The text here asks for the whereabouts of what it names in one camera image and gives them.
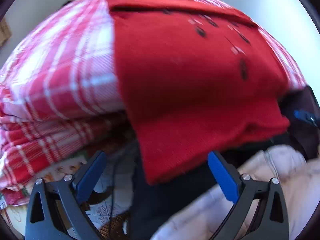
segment blue gripper pad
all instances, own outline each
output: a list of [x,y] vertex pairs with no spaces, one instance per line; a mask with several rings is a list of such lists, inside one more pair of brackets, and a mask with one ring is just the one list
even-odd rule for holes
[[106,167],[106,162],[107,156],[101,151],[77,185],[76,200],[78,204],[81,204],[89,199],[94,186],[97,184]]
[[214,152],[208,155],[208,165],[226,199],[236,204],[239,199],[238,186]]

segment pink fabric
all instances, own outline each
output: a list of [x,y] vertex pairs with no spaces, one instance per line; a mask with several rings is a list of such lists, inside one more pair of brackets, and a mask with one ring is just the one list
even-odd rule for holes
[[[231,8],[219,0],[195,1]],[[289,53],[259,31],[286,71],[289,88],[305,87]],[[37,26],[0,70],[0,189],[18,190],[36,171],[123,119],[98,117],[124,108],[117,82],[106,0],[76,0]]]

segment metal screw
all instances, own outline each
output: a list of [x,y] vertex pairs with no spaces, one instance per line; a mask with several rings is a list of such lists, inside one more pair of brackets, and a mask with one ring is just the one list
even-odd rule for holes
[[72,180],[72,174],[67,174],[66,176],[63,177],[63,179],[64,179],[65,181],[70,181],[70,180]]
[[247,173],[242,174],[241,177],[242,177],[243,180],[250,180],[251,179],[250,175],[247,174]]
[[36,185],[39,185],[41,183],[42,183],[42,179],[41,178],[36,179]]
[[277,178],[272,178],[272,183],[273,183],[273,184],[279,184],[279,179],[277,179]]

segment red cloth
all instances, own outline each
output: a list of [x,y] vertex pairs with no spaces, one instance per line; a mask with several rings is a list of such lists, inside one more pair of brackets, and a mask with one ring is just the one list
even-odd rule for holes
[[287,129],[276,100],[287,76],[249,17],[191,0],[108,4],[120,93],[149,184],[198,166],[211,150]]

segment black cloth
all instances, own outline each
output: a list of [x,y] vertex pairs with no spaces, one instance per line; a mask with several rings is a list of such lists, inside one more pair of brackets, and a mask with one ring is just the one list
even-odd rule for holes
[[[228,163],[238,168],[259,150],[267,150],[279,144],[287,144],[296,150],[301,150],[300,145],[285,133],[271,140],[248,143],[221,154]],[[142,161],[139,157],[136,160],[133,176],[134,195],[129,228],[130,240],[150,239],[173,214],[189,205],[215,184],[216,181],[207,163],[203,163],[170,182],[150,186],[145,180]]]
[[292,138],[302,147],[300,151],[306,160],[318,157],[318,145],[320,144],[320,131],[318,128],[296,119],[295,110],[304,110],[320,117],[320,108],[311,87],[302,91],[287,95],[279,104],[281,113],[290,121],[288,132]]

